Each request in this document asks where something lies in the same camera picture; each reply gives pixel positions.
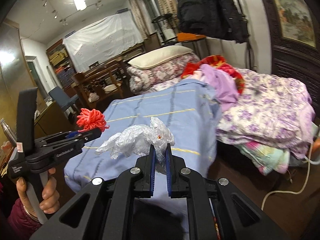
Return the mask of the maroon left sleeve forearm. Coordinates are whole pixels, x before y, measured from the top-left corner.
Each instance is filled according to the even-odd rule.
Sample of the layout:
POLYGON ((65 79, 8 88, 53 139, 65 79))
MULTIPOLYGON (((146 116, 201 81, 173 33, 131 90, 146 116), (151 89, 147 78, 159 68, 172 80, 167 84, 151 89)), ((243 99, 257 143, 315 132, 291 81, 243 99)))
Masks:
POLYGON ((29 239, 41 227, 41 224, 32 219, 24 210, 20 199, 17 199, 8 218, 10 232, 16 239, 29 239))

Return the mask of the person's left hand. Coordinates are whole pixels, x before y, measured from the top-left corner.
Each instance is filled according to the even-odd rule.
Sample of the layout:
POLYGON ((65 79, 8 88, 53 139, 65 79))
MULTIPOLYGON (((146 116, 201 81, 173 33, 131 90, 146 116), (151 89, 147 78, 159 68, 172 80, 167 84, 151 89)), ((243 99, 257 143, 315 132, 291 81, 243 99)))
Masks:
MULTIPOLYGON (((46 214, 53 214, 60 208, 60 195, 56 190, 56 179, 52 176, 55 172, 56 168, 51 168, 48 170, 48 182, 42 191, 43 201, 40 202, 40 209, 46 214)), ((26 194, 27 183, 23 178, 19 178, 16 181, 16 188, 25 212, 30 217, 36 217, 36 213, 26 194)))

